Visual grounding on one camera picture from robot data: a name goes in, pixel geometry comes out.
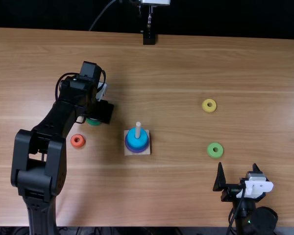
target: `white device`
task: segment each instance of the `white device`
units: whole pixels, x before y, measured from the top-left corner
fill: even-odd
[[[245,198],[257,198],[264,192],[270,192],[273,189],[273,183],[267,181],[263,173],[249,173],[247,177],[248,180],[244,182],[246,185]],[[242,192],[243,190],[236,194],[236,197],[241,198]]]

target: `metal rod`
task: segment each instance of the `metal rod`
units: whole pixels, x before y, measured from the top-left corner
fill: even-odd
[[[141,126],[142,124],[138,121],[135,127],[135,138],[139,138],[141,136]]]

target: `orange ring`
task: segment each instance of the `orange ring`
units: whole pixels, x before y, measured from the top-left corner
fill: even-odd
[[[80,134],[76,134],[73,135],[71,138],[71,145],[75,148],[80,148],[85,144],[85,138],[80,135]]]

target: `black background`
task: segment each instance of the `black background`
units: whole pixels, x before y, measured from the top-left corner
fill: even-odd
[[[0,27],[88,30],[110,0],[0,0]],[[138,33],[147,21],[115,2],[94,31]],[[171,0],[154,10],[157,34],[294,39],[294,0]]]

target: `wood grain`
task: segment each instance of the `wood grain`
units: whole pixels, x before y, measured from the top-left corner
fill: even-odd
[[[274,182],[259,205],[294,226],[294,41],[0,28],[0,225],[26,226],[10,185],[14,137],[54,102],[59,76],[83,61],[107,73],[110,125],[76,124],[68,136],[68,175],[57,198],[59,226],[227,226],[231,205],[212,192],[224,147],[227,180],[257,163]],[[203,112],[206,98],[214,113]],[[125,157],[123,131],[140,121],[152,155]],[[80,133],[83,149],[69,139]]]

